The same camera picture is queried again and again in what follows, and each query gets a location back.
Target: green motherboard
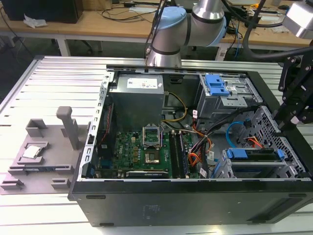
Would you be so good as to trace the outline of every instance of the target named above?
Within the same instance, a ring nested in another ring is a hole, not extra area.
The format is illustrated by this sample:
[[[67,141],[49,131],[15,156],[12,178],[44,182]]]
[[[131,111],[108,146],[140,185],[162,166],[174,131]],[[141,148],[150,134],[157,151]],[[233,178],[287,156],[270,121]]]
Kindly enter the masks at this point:
[[[189,133],[185,134],[182,139],[187,154],[192,147],[191,135]],[[145,141],[153,142],[157,140],[155,134],[146,133]],[[169,178],[172,178],[169,133],[162,133],[160,148],[145,148],[142,132],[118,132],[111,168],[103,169],[102,172],[105,174],[112,170],[120,172],[130,170],[164,171],[168,172]]]

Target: cpu chip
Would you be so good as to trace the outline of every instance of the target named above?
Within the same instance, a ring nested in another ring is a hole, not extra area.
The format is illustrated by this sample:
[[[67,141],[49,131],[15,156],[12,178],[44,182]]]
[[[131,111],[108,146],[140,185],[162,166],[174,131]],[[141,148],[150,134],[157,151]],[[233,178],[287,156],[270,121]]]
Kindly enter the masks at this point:
[[[160,152],[157,150],[145,151],[145,164],[160,164]]]

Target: metal workbench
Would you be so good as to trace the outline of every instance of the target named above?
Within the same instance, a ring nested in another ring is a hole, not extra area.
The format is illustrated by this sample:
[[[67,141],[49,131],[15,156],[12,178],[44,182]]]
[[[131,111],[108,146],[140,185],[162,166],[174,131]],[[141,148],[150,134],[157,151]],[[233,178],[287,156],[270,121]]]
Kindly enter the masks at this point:
[[[0,182],[15,158],[30,118],[61,124],[59,106],[71,106],[78,124],[87,124],[97,103],[107,64],[142,65],[142,59],[50,57],[34,60],[0,105]],[[273,63],[183,61],[183,66],[257,71],[281,99],[277,86],[282,68]],[[298,127],[313,145],[313,125]],[[0,234],[313,234],[313,204],[273,225],[93,228],[67,194],[0,196]]]

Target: motherboard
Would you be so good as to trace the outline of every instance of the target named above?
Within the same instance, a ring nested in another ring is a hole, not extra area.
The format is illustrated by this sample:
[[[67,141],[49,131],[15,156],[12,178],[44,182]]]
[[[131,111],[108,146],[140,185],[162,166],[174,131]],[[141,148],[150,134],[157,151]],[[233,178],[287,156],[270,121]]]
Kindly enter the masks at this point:
[[[146,147],[145,142],[155,142],[157,137],[153,133],[146,133],[143,139],[143,132],[118,132],[116,135],[114,157],[110,160],[99,159],[98,170],[101,177],[126,178],[127,173],[132,178],[145,178],[147,172],[165,172],[168,178],[173,178],[173,170],[177,171],[178,162],[173,160],[171,153],[176,151],[176,147],[171,146],[170,132],[160,133],[159,147]],[[189,149],[192,148],[192,138],[189,133],[177,134],[183,140],[181,149],[185,156],[188,155]]]

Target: ram slot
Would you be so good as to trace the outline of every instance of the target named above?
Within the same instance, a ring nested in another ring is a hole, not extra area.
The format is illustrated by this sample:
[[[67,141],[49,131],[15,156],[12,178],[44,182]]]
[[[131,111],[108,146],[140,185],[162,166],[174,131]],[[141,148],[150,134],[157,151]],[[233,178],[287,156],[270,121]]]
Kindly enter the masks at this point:
[[[169,133],[169,142],[170,142],[170,154],[171,154],[171,165],[172,165],[172,177],[173,179],[176,179],[176,178],[179,178],[179,166],[177,162],[175,135]]]
[[[177,157],[178,166],[179,166],[179,175],[180,175],[180,178],[184,179],[186,178],[185,170],[184,170],[184,163],[183,163],[185,149],[184,149],[183,142],[181,141],[180,138],[181,138],[180,134],[175,135],[176,157]]]
[[[185,175],[189,175],[188,160],[187,160],[187,155],[186,155],[186,152],[184,149],[184,141],[182,139],[182,134],[179,135],[179,142],[180,142],[181,149],[182,149],[181,159],[182,159],[182,163],[183,163],[184,173],[185,173]]]

